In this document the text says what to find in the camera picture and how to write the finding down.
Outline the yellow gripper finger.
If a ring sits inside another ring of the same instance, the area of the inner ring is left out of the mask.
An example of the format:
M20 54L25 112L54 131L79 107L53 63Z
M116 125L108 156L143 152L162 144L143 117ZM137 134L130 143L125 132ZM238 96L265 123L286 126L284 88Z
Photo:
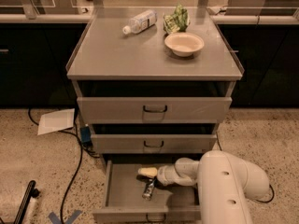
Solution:
M139 168L138 173L148 178L154 178L158 174L158 170L155 167Z

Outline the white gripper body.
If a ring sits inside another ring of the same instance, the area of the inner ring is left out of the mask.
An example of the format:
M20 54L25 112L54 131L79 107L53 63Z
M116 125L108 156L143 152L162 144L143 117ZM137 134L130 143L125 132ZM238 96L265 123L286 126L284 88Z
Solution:
M165 165L158 169L157 179L164 186L178 182L178 173L174 165Z

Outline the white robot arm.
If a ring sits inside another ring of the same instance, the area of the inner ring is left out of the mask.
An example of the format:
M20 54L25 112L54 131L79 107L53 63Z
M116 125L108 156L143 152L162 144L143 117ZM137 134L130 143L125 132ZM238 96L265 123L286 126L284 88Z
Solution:
M253 224L247 200L260 199L269 190L260 166L220 150L208 151L198 161L180 158L138 173L164 186L196 186L202 224Z

